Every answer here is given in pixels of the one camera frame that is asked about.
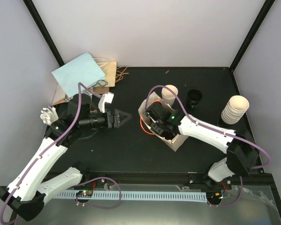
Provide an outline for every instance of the table top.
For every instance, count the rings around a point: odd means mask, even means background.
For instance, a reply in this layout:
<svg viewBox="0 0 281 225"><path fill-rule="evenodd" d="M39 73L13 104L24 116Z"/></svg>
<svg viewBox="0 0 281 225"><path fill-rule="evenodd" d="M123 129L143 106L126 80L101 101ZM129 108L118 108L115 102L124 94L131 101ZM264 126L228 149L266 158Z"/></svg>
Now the table top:
<svg viewBox="0 0 281 225"><path fill-rule="evenodd" d="M114 93L110 108L130 113L132 119L120 128L100 128L91 138L77 140L59 158L52 172L63 172L81 162L94 172L204 173L211 164L225 157L217 148L192 137L174 152L156 136L143 132L138 108L150 89L158 84L175 85L183 103L188 90L198 89L203 99L189 113L216 125L229 98L237 95L234 78L227 69L131 67L127 72L129 75L110 88ZM161 96L161 89L156 93ZM177 101L173 108L180 109ZM231 127L239 128L249 129L244 117Z"/></svg>

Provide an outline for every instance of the purple cable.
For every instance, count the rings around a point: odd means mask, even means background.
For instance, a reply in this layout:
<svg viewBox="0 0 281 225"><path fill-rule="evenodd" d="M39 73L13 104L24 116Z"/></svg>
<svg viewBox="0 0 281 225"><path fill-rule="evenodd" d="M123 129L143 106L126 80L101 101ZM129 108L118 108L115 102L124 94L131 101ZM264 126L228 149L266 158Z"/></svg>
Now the purple cable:
<svg viewBox="0 0 281 225"><path fill-rule="evenodd" d="M71 123L71 125L69 126L69 128L59 137L57 138L54 142L52 142L47 148L45 148L39 155L42 156L43 154L45 154L46 151L49 150L49 148L51 148L53 145L55 145L57 142L59 142L62 138L64 138L69 132L70 130L73 128L73 126L75 125L79 113L80 113L80 109L81 109L81 86L83 88L85 88L85 90L89 91L90 93L92 93L93 95L97 96L97 97L101 97L100 95L98 95L97 93L94 93L93 91L89 90L86 86L84 86L82 83L78 83L78 107L77 107L77 113L75 115L75 118L73 120L73 122ZM27 170L25 171L25 173L23 174L23 176L19 179L19 182L16 184L16 186L19 186L22 181L24 180L24 178L26 177L26 175L28 174L28 172L31 170L31 168L34 166L34 164L38 161L38 158L36 158L31 164L30 166L27 168ZM12 192L8 195L7 199L5 200L3 207L1 209L0 212L0 222L2 225L10 225L15 223L16 221L19 220L19 218L14 219L13 221L10 222L5 222L3 220L3 215L4 215L4 211L5 208L7 206L7 203L9 202L9 200L11 199L11 197L13 196L13 194L16 192L17 189L12 190Z"/></svg>
<svg viewBox="0 0 281 225"><path fill-rule="evenodd" d="M85 203L84 205L87 205L87 206L91 206L91 207L95 207L95 208L98 208L98 209L103 209L103 210L111 210L111 209L114 209L116 207L118 207L120 204L121 204L121 199L122 199L122 192L121 192L121 189L119 187L119 185L117 184L117 182L115 182L113 179L111 178L108 178L108 177L97 177L97 178L94 178L94 179L91 179L89 181L86 181L84 183L81 183L81 184L77 184L77 185L74 185L73 187L76 187L76 186L81 186L81 185L84 185L84 184L88 184L90 182L93 182L95 180L101 180L101 179L105 179L105 180L110 180L112 181L118 188L118 191L119 191L119 199L118 199L118 202L117 204L113 205L113 206L110 206L110 207L104 207L104 206L99 206L99 205L94 205L94 204L89 204L89 203ZM76 202L79 203L79 204L83 204L81 202L78 202L78 197L76 197Z"/></svg>
<svg viewBox="0 0 281 225"><path fill-rule="evenodd" d="M207 203L210 205L210 206L215 206L215 207L221 207L221 208L224 208L224 207L229 207L229 206L232 206L234 205L235 203L237 203L240 198L242 197L243 195L243 178L242 177L239 177L240 179L240 190L239 190L239 195L237 197L237 199L234 201L234 202L231 202L227 205L212 205L208 200L207 200Z"/></svg>
<svg viewBox="0 0 281 225"><path fill-rule="evenodd" d="M170 92L175 96L175 98L177 99L177 101L179 102L179 104L180 104L180 106L181 106L181 109L182 109L182 111L184 112L184 114L187 116L187 118L188 118L191 122L196 123L196 120L194 120L193 118L191 118L191 117L188 115L188 113L187 113L186 109L184 108L184 106L183 106L183 104L182 104L180 98L175 94L175 92L173 92L170 88L168 88L168 87L166 87L166 86L163 86L163 85L157 85L157 86L153 87L153 88L149 91L148 97L147 97L147 100L146 100L146 104L145 104L145 109L146 109L147 106L148 106L148 101L149 101L149 97L150 97L151 93L152 93L152 92L154 91L154 89L156 89L156 88L165 88L165 89L167 89L168 91L170 91ZM265 163L265 164L263 164L263 165L253 166L252 169L259 169L259 168L265 167L265 166L267 166L267 165L269 165L269 164L271 163L272 159L271 159L271 157L269 156L269 154L268 154L265 150L263 150L261 147L259 147L258 145L256 145L255 143L250 142L250 141L248 141L248 140L246 140L246 139L244 139L244 138L241 138L241 137L238 137L238 136L235 136L235 135L227 134L227 133L225 133L225 132L223 132L223 131L214 129L214 128L212 128L212 127L209 127L209 126L207 126L207 125L205 125L205 124L198 123L198 125L201 126L201 127L203 127L203 128L206 128L206 129L212 130L212 131L214 131L214 132L217 132L217 133L219 133L219 134L221 134L221 135L224 135L224 136L228 136L228 137L232 137L232 138L238 139L238 140L240 140L240 141L242 141L242 142L244 142L244 143L247 143L247 144L253 146L254 148L256 148L256 149L258 149L259 151L261 151L263 154L265 154L265 156L267 157L267 163Z"/></svg>

